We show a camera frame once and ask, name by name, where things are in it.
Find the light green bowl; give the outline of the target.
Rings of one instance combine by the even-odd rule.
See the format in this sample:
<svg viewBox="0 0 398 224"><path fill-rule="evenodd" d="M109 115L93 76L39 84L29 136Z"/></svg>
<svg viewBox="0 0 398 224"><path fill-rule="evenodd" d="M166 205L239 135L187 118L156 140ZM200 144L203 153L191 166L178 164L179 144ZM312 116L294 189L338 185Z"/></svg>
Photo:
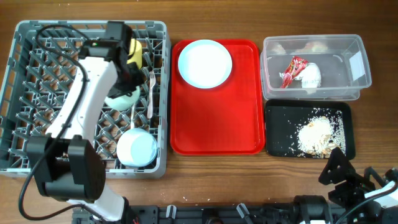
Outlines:
<svg viewBox="0 0 398 224"><path fill-rule="evenodd" d="M119 96L117 98L106 97L104 102L114 110L123 111L131 108L141 95L141 90L139 86L136 86L136 90L130 95Z"/></svg>

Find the white plastic fork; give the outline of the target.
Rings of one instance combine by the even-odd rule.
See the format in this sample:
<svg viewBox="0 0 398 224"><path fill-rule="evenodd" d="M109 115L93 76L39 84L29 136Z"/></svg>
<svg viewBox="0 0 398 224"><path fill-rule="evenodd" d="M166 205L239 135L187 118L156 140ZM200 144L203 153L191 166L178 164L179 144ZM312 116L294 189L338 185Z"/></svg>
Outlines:
<svg viewBox="0 0 398 224"><path fill-rule="evenodd" d="M149 98L148 98L148 108L147 108L147 117L151 119L153 117L153 88L156 84L156 77L154 71L149 72Z"/></svg>

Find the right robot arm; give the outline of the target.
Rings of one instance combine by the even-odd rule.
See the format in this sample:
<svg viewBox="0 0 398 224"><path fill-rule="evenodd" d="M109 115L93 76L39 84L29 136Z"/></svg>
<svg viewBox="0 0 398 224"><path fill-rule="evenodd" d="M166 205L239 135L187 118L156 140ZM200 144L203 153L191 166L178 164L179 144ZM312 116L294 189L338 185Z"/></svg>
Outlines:
<svg viewBox="0 0 398 224"><path fill-rule="evenodd" d="M335 185L328 199L345 211L336 217L324 197L296 196L290 209L292 223L380 223L384 210L397 206L397 169L381 177L368 167L359 175L338 147L331 151L318 181Z"/></svg>

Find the yellow plastic cup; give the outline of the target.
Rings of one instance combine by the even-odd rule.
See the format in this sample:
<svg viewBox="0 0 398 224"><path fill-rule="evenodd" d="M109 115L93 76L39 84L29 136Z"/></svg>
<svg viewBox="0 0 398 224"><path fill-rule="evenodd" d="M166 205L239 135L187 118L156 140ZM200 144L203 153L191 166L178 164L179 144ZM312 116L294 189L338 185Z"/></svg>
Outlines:
<svg viewBox="0 0 398 224"><path fill-rule="evenodd" d="M133 63L137 65L138 69L142 68L142 44L136 39L131 39L129 59L127 60L128 65Z"/></svg>

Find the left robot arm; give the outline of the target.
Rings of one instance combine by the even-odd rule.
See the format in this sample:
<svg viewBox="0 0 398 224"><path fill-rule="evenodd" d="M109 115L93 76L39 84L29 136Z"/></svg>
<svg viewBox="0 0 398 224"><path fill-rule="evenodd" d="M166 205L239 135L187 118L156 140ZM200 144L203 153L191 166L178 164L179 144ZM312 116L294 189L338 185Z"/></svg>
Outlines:
<svg viewBox="0 0 398 224"><path fill-rule="evenodd" d="M24 218L46 220L82 208L103 223L138 223L128 199L106 185L105 165L93 148L105 99L128 95L142 83L140 71L128 62L136 49L131 41L130 37L106 37L81 46L78 60L73 61L76 77L62 109L45 135L27 142L32 168L18 201ZM32 179L41 195L70 206L42 217L28 215L24 196Z"/></svg>

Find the white plastic spoon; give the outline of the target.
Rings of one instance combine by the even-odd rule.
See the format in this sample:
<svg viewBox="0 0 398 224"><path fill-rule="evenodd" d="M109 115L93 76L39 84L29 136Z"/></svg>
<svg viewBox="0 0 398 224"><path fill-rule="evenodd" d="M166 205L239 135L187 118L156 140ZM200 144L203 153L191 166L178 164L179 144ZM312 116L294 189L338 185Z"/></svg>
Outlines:
<svg viewBox="0 0 398 224"><path fill-rule="evenodd" d="M135 106L136 103L134 103L131 107L131 115L130 115L130 129L135 128L135 124L134 124L134 117L135 117Z"/></svg>

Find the large light blue plate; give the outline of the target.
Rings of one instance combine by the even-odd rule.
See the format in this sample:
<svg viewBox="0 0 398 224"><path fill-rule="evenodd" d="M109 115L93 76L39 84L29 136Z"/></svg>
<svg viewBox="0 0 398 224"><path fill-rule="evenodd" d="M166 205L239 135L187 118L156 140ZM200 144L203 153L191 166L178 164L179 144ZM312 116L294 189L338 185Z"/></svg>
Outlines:
<svg viewBox="0 0 398 224"><path fill-rule="evenodd" d="M178 56L178 71L189 85L210 89L223 84L231 75L233 61L226 47L215 40L196 40Z"/></svg>

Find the white napkin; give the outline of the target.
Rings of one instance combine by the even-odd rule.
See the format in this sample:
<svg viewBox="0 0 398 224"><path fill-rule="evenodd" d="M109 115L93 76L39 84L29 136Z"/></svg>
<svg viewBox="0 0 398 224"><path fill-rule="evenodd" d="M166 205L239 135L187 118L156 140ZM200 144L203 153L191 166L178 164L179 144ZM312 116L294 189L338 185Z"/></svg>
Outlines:
<svg viewBox="0 0 398 224"><path fill-rule="evenodd" d="M318 88L321 84L320 69L315 63L309 63L293 81L301 81L302 88Z"/></svg>

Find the rice food leftovers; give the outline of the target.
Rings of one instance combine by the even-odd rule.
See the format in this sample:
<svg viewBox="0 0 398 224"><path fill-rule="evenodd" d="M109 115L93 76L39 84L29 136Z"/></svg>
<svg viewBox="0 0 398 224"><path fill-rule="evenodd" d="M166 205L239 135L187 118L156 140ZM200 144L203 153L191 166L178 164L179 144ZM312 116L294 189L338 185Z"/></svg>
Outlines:
<svg viewBox="0 0 398 224"><path fill-rule="evenodd" d="M287 152L295 157L327 159L333 149L346 154L346 137L343 124L343 112L331 108L300 108L304 112L298 121L288 120L293 133L287 136Z"/></svg>

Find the red snack wrapper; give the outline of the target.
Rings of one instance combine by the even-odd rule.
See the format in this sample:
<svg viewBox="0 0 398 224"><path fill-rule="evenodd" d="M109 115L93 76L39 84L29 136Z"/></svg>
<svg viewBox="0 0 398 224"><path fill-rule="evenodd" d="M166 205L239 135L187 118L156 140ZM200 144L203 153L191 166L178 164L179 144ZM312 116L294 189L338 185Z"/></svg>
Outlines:
<svg viewBox="0 0 398 224"><path fill-rule="evenodd" d="M279 73L282 78L282 84L280 88L287 88L295 77L299 75L309 64L308 60L304 58L293 56L290 61L288 67L285 69L283 73Z"/></svg>

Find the small light blue bowl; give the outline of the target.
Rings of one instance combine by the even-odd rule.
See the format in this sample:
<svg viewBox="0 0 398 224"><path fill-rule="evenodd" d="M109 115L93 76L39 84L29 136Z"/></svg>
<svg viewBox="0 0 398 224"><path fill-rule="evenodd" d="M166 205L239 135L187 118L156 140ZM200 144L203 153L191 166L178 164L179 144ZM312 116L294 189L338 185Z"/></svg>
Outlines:
<svg viewBox="0 0 398 224"><path fill-rule="evenodd" d="M116 154L124 166L145 167L157 156L157 141L141 128L133 128L121 135Z"/></svg>

